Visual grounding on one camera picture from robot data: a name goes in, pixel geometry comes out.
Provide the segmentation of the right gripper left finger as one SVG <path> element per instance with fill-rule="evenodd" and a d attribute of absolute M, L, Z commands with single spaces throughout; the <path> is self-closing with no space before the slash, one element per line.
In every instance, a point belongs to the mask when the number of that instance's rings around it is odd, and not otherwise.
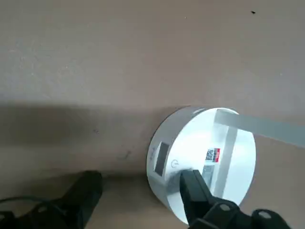
<path fill-rule="evenodd" d="M 37 202 L 26 214 L 16 217 L 12 211 L 0 212 L 2 229 L 83 229 L 102 196 L 102 175 L 84 171 L 68 191 L 58 199 L 47 200 L 34 196 L 4 198 L 0 202 Z"/>

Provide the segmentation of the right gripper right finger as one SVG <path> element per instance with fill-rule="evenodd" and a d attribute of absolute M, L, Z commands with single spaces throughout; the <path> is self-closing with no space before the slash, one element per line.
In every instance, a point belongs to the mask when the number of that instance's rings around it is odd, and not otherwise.
<path fill-rule="evenodd" d="M 190 229 L 289 229 L 276 212 L 256 209 L 243 213 L 234 202 L 215 197 L 198 170 L 180 174 L 180 194 Z"/>

